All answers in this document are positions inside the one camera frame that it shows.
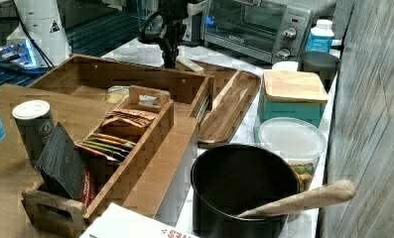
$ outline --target wooden spoon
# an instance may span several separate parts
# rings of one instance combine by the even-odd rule
[[[250,216],[267,217],[296,213],[349,201],[355,197],[355,186],[350,180],[339,180],[330,185],[324,185],[313,190],[301,192],[254,209],[247,210],[238,218]]]

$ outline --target black bucket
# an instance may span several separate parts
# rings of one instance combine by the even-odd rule
[[[269,151],[229,144],[205,151],[191,170],[194,234],[201,238],[278,237],[287,215],[236,218],[241,212],[299,192],[289,165]]]

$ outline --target wooden box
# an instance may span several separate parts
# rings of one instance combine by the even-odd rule
[[[36,228],[64,237],[78,236],[111,202],[122,205],[147,169],[174,125],[173,100],[167,91],[139,86],[131,86],[129,90],[129,95],[114,108],[145,110],[158,113],[158,116],[148,128],[124,124],[102,127],[99,124],[90,131],[89,135],[104,133],[130,140],[136,145],[122,163],[89,160],[89,166],[96,176],[98,194],[87,208],[79,201],[47,193],[40,183],[24,191],[23,205]],[[160,103],[143,105],[140,95],[159,98]]]
[[[197,117],[211,95],[210,81],[210,75],[72,55],[29,87],[96,100],[103,100],[115,85],[155,88],[170,92],[176,113]]]

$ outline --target wooden lid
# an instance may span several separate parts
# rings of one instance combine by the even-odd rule
[[[287,102],[327,103],[328,94],[313,72],[264,70],[267,99]]]

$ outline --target white lid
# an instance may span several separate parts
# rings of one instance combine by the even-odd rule
[[[274,63],[271,69],[282,71],[297,71],[298,63],[296,61],[279,61]]]
[[[325,20],[325,19],[319,19],[317,20],[317,27],[325,30],[331,30],[332,28],[332,21],[330,20]]]
[[[50,109],[51,105],[46,101],[26,101],[13,109],[13,116],[20,120],[29,120],[45,115]]]
[[[262,123],[259,128],[261,145],[289,163],[313,162],[327,146],[326,137],[312,124],[287,117]]]

